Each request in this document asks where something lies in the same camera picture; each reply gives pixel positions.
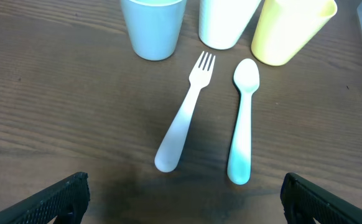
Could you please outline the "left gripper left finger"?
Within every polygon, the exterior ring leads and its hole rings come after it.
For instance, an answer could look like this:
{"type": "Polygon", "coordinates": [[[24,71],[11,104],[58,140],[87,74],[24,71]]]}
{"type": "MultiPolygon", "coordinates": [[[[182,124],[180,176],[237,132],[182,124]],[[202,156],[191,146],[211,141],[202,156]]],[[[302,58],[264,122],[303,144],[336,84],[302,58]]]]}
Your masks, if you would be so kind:
{"type": "Polygon", "coordinates": [[[88,208],[88,174],[76,172],[0,211],[0,224],[57,223],[79,224],[88,208]]]}

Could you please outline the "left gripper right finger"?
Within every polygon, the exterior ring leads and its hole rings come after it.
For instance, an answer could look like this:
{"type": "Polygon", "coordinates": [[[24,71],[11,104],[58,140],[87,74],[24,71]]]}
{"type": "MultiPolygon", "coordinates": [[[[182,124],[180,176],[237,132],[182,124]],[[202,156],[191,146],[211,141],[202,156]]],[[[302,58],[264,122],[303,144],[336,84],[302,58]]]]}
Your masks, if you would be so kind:
{"type": "Polygon", "coordinates": [[[285,175],[280,198],[288,224],[362,223],[362,209],[293,172],[285,175]]]}

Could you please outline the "mint green plastic spoon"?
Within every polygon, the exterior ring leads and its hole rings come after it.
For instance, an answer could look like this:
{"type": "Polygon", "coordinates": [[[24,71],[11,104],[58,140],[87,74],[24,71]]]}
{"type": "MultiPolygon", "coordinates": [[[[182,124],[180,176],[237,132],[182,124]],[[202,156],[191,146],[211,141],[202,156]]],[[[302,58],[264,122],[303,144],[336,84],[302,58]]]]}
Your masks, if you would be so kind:
{"type": "Polygon", "coordinates": [[[228,158],[227,174],[234,184],[246,184],[251,176],[251,113],[253,93],[259,88],[259,70],[250,58],[242,60],[233,81],[240,92],[239,110],[228,158]]]}

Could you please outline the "white plastic fork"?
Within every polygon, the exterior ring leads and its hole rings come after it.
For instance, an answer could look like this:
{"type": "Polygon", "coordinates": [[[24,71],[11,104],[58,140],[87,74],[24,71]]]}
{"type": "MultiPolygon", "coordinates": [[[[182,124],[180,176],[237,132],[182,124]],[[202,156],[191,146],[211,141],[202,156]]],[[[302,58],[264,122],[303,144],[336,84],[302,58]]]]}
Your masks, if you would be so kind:
{"type": "Polygon", "coordinates": [[[190,88],[155,155],[154,164],[161,172],[171,172],[179,163],[188,134],[193,111],[202,88],[208,86],[213,73],[215,56],[202,52],[190,76],[190,88]]]}

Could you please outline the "yellow plastic cup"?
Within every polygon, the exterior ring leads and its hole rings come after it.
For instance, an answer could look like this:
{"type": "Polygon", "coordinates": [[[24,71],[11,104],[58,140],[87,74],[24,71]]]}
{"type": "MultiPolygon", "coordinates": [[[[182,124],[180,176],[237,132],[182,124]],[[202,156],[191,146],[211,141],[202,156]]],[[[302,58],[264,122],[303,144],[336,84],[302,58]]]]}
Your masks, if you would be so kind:
{"type": "Polygon", "coordinates": [[[337,13],[335,0],[265,0],[251,51],[262,63],[286,64],[337,13]]]}

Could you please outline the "grey plastic cup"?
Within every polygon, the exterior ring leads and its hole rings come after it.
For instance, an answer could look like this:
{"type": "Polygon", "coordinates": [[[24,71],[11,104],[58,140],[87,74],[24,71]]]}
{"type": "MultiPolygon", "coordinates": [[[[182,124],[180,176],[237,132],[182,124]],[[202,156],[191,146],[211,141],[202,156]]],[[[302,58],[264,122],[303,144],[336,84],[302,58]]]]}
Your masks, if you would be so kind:
{"type": "Polygon", "coordinates": [[[186,0],[121,0],[135,53],[151,61],[170,57],[177,45],[186,0]]]}

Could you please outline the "white plastic cup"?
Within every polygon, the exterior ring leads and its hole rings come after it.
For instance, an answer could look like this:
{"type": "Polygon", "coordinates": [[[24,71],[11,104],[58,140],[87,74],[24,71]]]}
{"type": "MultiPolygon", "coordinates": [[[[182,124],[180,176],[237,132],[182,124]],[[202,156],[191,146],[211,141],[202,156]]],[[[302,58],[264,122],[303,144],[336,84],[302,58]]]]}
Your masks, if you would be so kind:
{"type": "Polygon", "coordinates": [[[236,45],[261,0],[201,0],[198,36],[208,47],[236,45]]]}

